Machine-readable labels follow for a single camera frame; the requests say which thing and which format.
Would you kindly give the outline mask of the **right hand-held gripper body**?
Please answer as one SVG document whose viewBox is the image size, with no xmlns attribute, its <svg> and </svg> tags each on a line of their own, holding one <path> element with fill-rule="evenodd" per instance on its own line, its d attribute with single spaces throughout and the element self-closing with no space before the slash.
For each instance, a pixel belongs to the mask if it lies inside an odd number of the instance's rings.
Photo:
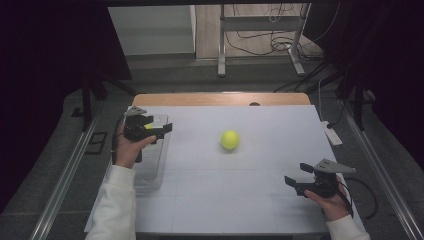
<svg viewBox="0 0 424 240">
<path fill-rule="evenodd" d="M 304 191 L 309 190 L 322 198 L 331 198 L 339 187 L 337 173 L 355 173 L 356 169 L 345 166 L 337 162 L 322 159 L 317 165 L 313 166 L 315 180 L 313 183 L 297 183 L 294 188 L 298 196 L 305 196 Z"/>
</svg>

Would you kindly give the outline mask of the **dark curtain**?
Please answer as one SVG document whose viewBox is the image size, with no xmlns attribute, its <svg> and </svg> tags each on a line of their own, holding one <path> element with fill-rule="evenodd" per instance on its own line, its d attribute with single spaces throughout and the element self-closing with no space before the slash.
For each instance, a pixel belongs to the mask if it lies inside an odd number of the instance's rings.
<svg viewBox="0 0 424 240">
<path fill-rule="evenodd" d="M 424 0 L 327 0 L 311 4 L 304 36 L 346 78 L 374 96 L 380 121 L 424 170 Z"/>
<path fill-rule="evenodd" d="M 130 77 L 108 7 L 0 0 L 0 214 L 85 79 Z"/>
</svg>

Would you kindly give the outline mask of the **person's right hand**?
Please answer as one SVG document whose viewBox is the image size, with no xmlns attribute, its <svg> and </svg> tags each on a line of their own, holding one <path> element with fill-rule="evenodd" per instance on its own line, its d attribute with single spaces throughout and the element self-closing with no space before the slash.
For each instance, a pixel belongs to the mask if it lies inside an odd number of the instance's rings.
<svg viewBox="0 0 424 240">
<path fill-rule="evenodd" d="M 335 221 L 346 216 L 350 216 L 348 205 L 344 199 L 336 194 L 331 198 L 322 198 L 314 192 L 305 190 L 304 194 L 307 198 L 318 204 L 329 221 Z"/>
</svg>

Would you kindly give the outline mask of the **white metal desk frame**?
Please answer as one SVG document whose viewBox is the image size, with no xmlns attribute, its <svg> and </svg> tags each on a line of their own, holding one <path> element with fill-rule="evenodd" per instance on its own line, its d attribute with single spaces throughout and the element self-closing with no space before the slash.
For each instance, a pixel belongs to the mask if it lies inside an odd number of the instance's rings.
<svg viewBox="0 0 424 240">
<path fill-rule="evenodd" d="M 219 52 L 218 52 L 218 75 L 223 77 L 226 74 L 226 33 L 246 32 L 246 31 L 269 31 L 294 33 L 293 40 L 285 44 L 284 47 L 292 61 L 298 76 L 304 76 L 305 71 L 299 59 L 298 47 L 300 37 L 303 33 L 307 19 L 310 3 L 303 3 L 298 15 L 245 15 L 228 16 L 225 14 L 225 5 L 220 5 L 220 25 L 219 25 Z"/>
</svg>

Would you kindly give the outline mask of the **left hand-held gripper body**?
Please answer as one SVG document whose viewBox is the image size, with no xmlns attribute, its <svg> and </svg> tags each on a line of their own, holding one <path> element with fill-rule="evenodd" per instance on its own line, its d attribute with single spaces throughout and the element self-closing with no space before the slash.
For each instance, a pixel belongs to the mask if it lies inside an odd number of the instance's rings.
<svg viewBox="0 0 424 240">
<path fill-rule="evenodd" d="M 155 136 L 156 139 L 161 139 L 163 134 L 157 131 L 157 128 L 146 129 L 142 123 L 142 118 L 144 116 L 152 116 L 148 115 L 147 111 L 139 108 L 137 106 L 130 107 L 124 113 L 124 137 L 131 142 L 138 142 L 142 139 L 145 139 L 149 136 Z M 150 150 L 140 151 L 136 162 L 141 163 L 143 160 L 145 161 L 159 161 L 160 160 L 160 152 L 161 150 L 153 148 Z"/>
</svg>

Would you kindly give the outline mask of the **white power strip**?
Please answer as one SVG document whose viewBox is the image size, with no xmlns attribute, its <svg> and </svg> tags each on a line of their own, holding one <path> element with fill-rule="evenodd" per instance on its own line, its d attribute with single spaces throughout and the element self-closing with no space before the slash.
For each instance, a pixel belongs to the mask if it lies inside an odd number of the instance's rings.
<svg viewBox="0 0 424 240">
<path fill-rule="evenodd" d="M 337 133 L 335 132 L 334 129 L 329 127 L 329 122 L 328 121 L 322 121 L 321 122 L 322 128 L 324 130 L 324 133 L 326 134 L 329 142 L 331 145 L 333 146 L 339 146 L 342 145 L 343 142 L 340 139 L 340 137 L 337 135 Z"/>
</svg>

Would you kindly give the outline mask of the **aluminium floor rail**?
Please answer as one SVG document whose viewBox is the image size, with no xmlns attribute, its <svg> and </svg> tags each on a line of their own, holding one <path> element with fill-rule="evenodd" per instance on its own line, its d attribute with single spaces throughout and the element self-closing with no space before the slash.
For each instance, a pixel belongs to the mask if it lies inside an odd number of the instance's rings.
<svg viewBox="0 0 424 240">
<path fill-rule="evenodd" d="M 30 235 L 29 240 L 47 240 L 98 121 L 99 115 L 96 114 L 86 127 L 85 131 L 79 137 L 78 142 L 68 158 L 62 174 L 60 175 L 57 184 L 55 185 L 32 234 Z"/>
<path fill-rule="evenodd" d="M 375 148 L 372 146 L 370 139 L 364 130 L 361 130 L 353 117 L 353 110 L 346 103 L 340 102 L 345 109 L 345 118 L 347 119 L 353 134 L 355 135 L 365 158 L 375 174 L 382 190 L 384 191 L 388 201 L 390 202 L 398 220 L 400 221 L 404 231 L 406 232 L 409 240 L 424 240 L 424 230 L 418 225 L 418 222 L 413 215 L 412 210 L 407 205 L 401 192 L 395 186 L 393 180 L 390 178 L 389 173 L 383 166 L 379 155 Z"/>
</svg>

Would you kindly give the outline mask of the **white table board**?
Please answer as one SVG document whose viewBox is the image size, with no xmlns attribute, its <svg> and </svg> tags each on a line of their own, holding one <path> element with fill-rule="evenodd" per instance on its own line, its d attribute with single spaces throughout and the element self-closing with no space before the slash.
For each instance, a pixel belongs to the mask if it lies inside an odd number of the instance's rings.
<svg viewBox="0 0 424 240">
<path fill-rule="evenodd" d="M 312 105 L 158 106 L 170 133 L 161 187 L 137 196 L 138 233 L 291 235 L 324 233 L 325 216 L 285 184 L 334 153 Z M 239 145 L 220 144 L 228 130 Z"/>
</svg>

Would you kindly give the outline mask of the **white cabinet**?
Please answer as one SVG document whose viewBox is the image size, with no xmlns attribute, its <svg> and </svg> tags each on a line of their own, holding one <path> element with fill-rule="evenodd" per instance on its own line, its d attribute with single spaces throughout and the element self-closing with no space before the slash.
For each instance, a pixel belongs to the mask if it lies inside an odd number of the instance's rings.
<svg viewBox="0 0 424 240">
<path fill-rule="evenodd" d="M 193 5 L 108 8 L 126 56 L 194 53 L 193 10 Z"/>
</svg>

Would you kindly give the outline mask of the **clear plastic container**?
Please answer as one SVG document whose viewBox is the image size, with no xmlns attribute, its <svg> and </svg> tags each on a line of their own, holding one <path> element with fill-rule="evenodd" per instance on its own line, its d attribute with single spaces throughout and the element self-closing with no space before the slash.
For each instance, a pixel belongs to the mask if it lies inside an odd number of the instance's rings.
<svg viewBox="0 0 424 240">
<path fill-rule="evenodd" d="M 167 115 L 152 115 L 154 122 L 151 124 L 154 128 L 161 128 L 163 125 L 170 123 Z M 124 116 L 122 116 L 115 125 L 115 133 L 112 137 L 111 158 L 112 163 L 115 163 L 116 158 L 116 137 L 118 134 L 118 127 L 124 123 Z M 137 163 L 133 169 L 135 170 L 135 189 L 137 193 L 152 192 L 161 187 L 163 179 L 164 165 L 166 161 L 167 148 L 170 138 L 170 132 L 163 134 L 161 139 L 156 139 L 152 144 L 146 146 L 141 151 L 150 150 L 153 148 L 161 150 L 159 161 L 145 161 Z"/>
</svg>

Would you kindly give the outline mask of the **person's left hand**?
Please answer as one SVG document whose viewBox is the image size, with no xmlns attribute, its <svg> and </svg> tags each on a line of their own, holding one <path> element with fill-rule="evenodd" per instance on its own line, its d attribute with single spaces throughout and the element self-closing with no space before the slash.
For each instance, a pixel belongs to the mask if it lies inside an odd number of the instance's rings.
<svg viewBox="0 0 424 240">
<path fill-rule="evenodd" d="M 139 152 L 156 140 L 155 136 L 149 136 L 138 142 L 131 142 L 123 135 L 125 124 L 121 123 L 118 127 L 116 137 L 116 158 L 115 164 L 120 167 L 132 169 Z"/>
</svg>

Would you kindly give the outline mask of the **black metal stand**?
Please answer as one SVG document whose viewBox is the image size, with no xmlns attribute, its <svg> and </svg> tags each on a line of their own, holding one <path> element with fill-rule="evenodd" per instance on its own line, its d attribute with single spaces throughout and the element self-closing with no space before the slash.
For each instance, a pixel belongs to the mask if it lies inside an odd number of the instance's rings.
<svg viewBox="0 0 424 240">
<path fill-rule="evenodd" d="M 138 92 L 131 88 L 130 86 L 122 83 L 121 81 L 112 78 L 102 72 L 91 76 L 84 77 L 81 80 L 81 94 L 82 94 L 82 107 L 75 108 L 72 113 L 73 117 L 82 117 L 83 118 L 83 127 L 82 131 L 85 132 L 90 126 L 93 117 L 92 117 L 92 107 L 91 107 L 91 94 L 94 94 L 94 97 L 97 100 L 104 101 L 108 97 L 108 93 L 104 83 L 107 82 L 112 86 L 128 93 L 130 96 L 136 96 Z"/>
<path fill-rule="evenodd" d="M 363 131 L 363 106 L 371 104 L 374 101 L 367 93 L 364 81 L 361 77 L 345 76 L 335 91 L 336 97 L 342 101 L 347 101 L 350 95 L 353 95 L 351 102 L 353 106 L 353 120 L 357 127 Z"/>
</svg>

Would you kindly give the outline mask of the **black floor frame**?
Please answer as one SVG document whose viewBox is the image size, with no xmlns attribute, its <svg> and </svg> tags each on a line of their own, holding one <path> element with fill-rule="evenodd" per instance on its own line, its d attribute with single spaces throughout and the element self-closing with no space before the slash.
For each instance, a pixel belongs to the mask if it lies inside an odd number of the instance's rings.
<svg viewBox="0 0 424 240">
<path fill-rule="evenodd" d="M 106 143 L 107 135 L 107 132 L 94 132 L 87 144 L 85 153 L 87 155 L 101 154 Z"/>
</svg>

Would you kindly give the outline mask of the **wooden table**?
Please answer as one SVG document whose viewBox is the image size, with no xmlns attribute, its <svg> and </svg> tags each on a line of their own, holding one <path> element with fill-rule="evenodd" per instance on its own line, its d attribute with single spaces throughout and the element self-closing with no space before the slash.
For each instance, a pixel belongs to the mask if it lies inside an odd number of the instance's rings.
<svg viewBox="0 0 424 240">
<path fill-rule="evenodd" d="M 163 93 L 138 94 L 133 106 L 259 106 L 310 105 L 304 93 Z"/>
</svg>

